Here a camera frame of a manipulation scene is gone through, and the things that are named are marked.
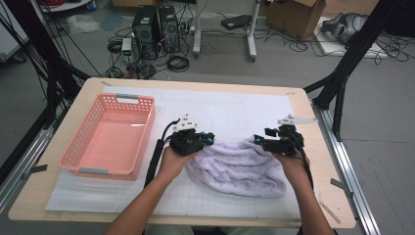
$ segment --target aluminum rail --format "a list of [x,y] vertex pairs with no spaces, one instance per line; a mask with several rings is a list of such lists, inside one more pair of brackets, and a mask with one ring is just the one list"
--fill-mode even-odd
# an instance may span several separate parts
[[39,157],[41,157],[44,150],[48,146],[54,134],[52,126],[53,125],[51,125],[48,129],[42,129],[39,131],[22,158],[18,161],[7,179],[1,185],[0,213],[3,212],[20,186],[27,180],[31,173],[32,167],[36,165]]
[[346,189],[352,195],[354,209],[358,213],[360,224],[367,235],[378,235],[381,234],[376,223],[375,217],[373,216],[369,205],[364,196],[363,190],[360,187],[359,181],[356,174],[354,173],[353,166],[351,165],[350,159],[346,152],[345,145],[339,142],[333,129],[333,119],[329,111],[320,110],[314,107],[322,122],[324,123],[324,129],[328,136],[329,142],[335,154],[336,164],[341,170],[342,177],[345,181]]

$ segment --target wooden table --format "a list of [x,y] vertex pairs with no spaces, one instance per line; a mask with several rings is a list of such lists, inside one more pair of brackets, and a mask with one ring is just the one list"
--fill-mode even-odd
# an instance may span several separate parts
[[[60,169],[58,160],[70,142],[76,128],[81,124],[88,108],[97,94],[106,86],[125,86],[143,88],[164,88],[196,91],[239,92],[287,96],[290,99],[294,115],[314,117],[309,100],[300,88],[250,86],[216,83],[174,82],[153,80],[126,80],[110,78],[90,78],[82,87],[72,107],[57,130],[38,165],[48,165],[46,171],[34,173],[9,211],[10,219],[16,220],[49,220],[49,221],[101,221],[111,222],[116,213],[95,212],[56,212],[45,211],[44,208],[55,187]],[[311,160],[311,171],[318,188],[318,200],[322,205],[333,228],[352,228],[355,225],[353,213],[345,192],[330,183],[331,178],[339,180],[332,157],[318,123],[300,125],[299,132],[303,135],[306,152]],[[196,216],[153,216],[150,223],[188,224],[208,226],[271,226],[298,227],[298,222],[260,218],[223,218]]]

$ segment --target cardboard box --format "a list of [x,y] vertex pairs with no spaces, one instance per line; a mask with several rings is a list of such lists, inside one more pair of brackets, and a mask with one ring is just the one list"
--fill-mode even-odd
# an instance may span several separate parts
[[379,0],[342,0],[330,6],[326,6],[323,11],[324,17],[335,17],[339,13],[357,13],[362,16],[369,16]]
[[140,5],[159,5],[159,0],[113,0],[113,6],[121,10],[137,9]]
[[312,35],[329,0],[291,0],[280,4],[273,2],[266,15],[266,25],[297,40],[304,41]]
[[291,0],[285,4],[271,3],[266,24],[304,41],[311,36],[321,16],[355,12],[370,15],[379,0]]

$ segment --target basket handle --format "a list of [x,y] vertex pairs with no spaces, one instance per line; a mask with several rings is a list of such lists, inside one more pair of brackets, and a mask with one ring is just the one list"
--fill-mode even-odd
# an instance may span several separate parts
[[137,95],[130,95],[130,94],[115,94],[118,99],[130,99],[130,100],[138,100]]
[[89,168],[89,167],[81,167],[79,172],[83,173],[96,173],[96,174],[108,174],[109,171],[103,168]]

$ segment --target white device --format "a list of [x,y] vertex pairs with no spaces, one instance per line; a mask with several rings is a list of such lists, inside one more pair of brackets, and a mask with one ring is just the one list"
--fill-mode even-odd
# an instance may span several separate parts
[[127,64],[134,63],[134,53],[132,51],[132,40],[131,38],[122,39],[121,47],[122,57]]
[[198,125],[186,114],[183,118],[180,119],[179,122],[177,122],[176,125],[173,126],[173,131],[176,132],[179,130],[196,129],[197,126]]
[[298,117],[298,116],[288,115],[284,119],[278,120],[278,124],[295,125],[295,124],[302,124],[302,123],[313,123],[317,121],[318,119],[315,117]]

